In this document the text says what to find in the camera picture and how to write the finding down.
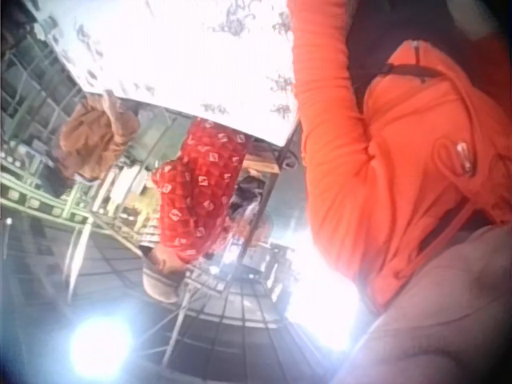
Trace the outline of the green metal rack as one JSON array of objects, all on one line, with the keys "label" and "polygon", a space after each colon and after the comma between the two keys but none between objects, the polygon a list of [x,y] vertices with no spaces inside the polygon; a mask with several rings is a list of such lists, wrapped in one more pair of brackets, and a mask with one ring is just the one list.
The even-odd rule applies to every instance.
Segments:
[{"label": "green metal rack", "polygon": [[60,198],[42,189],[42,168],[84,93],[53,47],[30,31],[2,60],[0,205],[60,226],[80,228],[96,189],[76,185]]}]

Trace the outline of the brown cloth bundle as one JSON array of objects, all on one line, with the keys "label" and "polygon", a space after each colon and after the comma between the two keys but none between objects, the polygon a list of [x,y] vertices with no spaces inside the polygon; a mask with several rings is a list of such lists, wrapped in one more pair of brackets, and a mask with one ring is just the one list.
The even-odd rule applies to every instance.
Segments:
[{"label": "brown cloth bundle", "polygon": [[63,124],[53,150],[55,168],[71,181],[103,178],[138,133],[140,103],[103,94],[87,94]]}]

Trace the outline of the white patterned cloth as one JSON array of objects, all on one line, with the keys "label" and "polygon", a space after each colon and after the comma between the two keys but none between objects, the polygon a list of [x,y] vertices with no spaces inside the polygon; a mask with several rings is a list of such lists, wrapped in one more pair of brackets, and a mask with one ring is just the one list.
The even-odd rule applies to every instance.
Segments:
[{"label": "white patterned cloth", "polygon": [[297,120],[286,0],[25,0],[77,84],[283,146]]}]

